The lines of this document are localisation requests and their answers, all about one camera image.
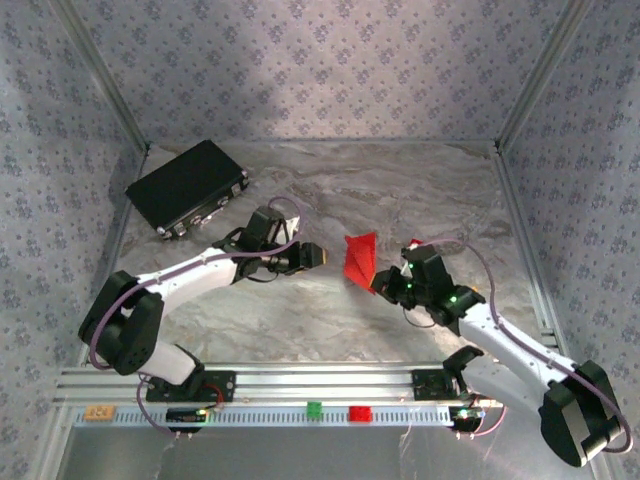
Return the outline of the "aluminium frame post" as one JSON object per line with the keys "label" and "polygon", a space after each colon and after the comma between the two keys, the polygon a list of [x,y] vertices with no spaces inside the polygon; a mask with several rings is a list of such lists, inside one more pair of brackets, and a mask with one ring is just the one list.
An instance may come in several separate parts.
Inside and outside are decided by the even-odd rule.
{"label": "aluminium frame post", "polygon": [[110,73],[89,29],[75,8],[73,0],[48,0],[48,2],[123,131],[137,150],[146,153],[147,142],[118,88],[115,77]]}
{"label": "aluminium frame post", "polygon": [[512,148],[594,1],[566,0],[564,2],[540,55],[526,77],[521,93],[517,96],[495,139],[496,149],[500,155],[505,155]]}

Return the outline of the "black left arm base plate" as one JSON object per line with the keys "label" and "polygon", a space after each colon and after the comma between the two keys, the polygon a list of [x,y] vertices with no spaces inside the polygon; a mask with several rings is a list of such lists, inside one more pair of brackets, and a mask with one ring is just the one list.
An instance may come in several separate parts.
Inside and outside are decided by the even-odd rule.
{"label": "black left arm base plate", "polygon": [[146,401],[151,403],[231,402],[234,398],[236,373],[229,370],[203,370],[191,375],[180,385],[157,377],[151,378]]}

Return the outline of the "left black controller board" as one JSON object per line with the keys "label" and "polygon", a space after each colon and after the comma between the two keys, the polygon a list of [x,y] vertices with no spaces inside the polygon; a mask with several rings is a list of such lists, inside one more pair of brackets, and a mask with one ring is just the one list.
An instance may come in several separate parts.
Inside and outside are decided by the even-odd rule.
{"label": "left black controller board", "polygon": [[165,414],[168,424],[201,424],[208,418],[208,410],[203,408],[172,407]]}

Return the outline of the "black hard case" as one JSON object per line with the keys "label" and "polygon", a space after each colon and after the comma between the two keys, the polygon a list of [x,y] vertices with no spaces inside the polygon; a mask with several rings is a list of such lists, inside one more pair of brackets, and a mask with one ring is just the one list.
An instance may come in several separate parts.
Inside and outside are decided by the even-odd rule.
{"label": "black hard case", "polygon": [[135,209],[163,239],[183,236],[249,185],[249,175],[211,140],[203,140],[126,189]]}

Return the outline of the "aluminium side rail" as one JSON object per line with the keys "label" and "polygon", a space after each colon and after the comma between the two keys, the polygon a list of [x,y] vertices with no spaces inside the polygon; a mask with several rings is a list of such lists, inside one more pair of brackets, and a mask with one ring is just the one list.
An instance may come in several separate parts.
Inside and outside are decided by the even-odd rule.
{"label": "aluminium side rail", "polygon": [[130,184],[138,180],[142,175],[145,163],[149,156],[150,148],[151,143],[144,142],[142,150],[134,149],[135,154],[132,158],[134,159],[135,169],[132,173],[127,173],[126,175],[114,174],[112,176],[109,188],[109,198],[112,200],[115,210],[103,245],[102,254],[98,264],[98,273],[91,281],[88,306],[83,309],[81,320],[83,320],[84,316],[88,313],[93,301],[97,298],[100,289],[116,267],[132,211],[132,204],[126,196],[125,191]]}
{"label": "aluminium side rail", "polygon": [[505,196],[517,249],[529,283],[530,296],[542,343],[559,353],[566,354],[568,352],[566,339],[561,331],[549,287],[543,278],[541,265],[534,251],[534,243],[528,230],[524,210],[521,201],[518,199],[514,182],[508,169],[509,165],[501,155],[498,146],[494,147],[492,159],[497,178]]}

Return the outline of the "red paper sheet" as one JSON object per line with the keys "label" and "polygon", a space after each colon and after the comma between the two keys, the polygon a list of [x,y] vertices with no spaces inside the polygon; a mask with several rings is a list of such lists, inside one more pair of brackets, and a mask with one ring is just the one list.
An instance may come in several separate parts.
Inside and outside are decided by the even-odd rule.
{"label": "red paper sheet", "polygon": [[376,274],[377,234],[369,232],[360,236],[346,236],[345,241],[344,276],[358,287],[374,294],[372,282]]}

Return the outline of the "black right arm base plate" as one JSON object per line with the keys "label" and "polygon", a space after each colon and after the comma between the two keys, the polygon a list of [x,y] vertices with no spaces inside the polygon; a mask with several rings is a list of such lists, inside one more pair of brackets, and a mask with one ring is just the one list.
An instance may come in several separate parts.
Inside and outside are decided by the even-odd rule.
{"label": "black right arm base plate", "polygon": [[442,368],[412,370],[411,384],[415,401],[489,399],[469,388],[464,389],[452,373]]}

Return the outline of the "aluminium mounting rail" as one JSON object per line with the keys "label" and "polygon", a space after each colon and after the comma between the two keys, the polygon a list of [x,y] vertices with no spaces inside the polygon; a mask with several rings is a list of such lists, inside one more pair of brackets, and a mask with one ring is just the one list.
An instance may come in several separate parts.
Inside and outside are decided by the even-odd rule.
{"label": "aluminium mounting rail", "polygon": [[[308,401],[329,405],[448,405],[462,400],[415,401],[411,371],[442,368],[440,364],[405,363],[303,363],[303,364],[209,364],[206,370],[236,373],[234,398],[223,405],[297,406]],[[507,403],[523,410],[537,410],[550,387],[564,374],[546,364],[529,362],[525,369],[510,370],[489,357],[471,361],[458,376],[464,389],[486,395],[489,406]],[[54,390],[58,404],[74,406],[132,405],[145,401],[152,385],[141,386],[135,375],[75,368],[63,371]],[[151,406],[205,406],[203,403],[151,403]]]}

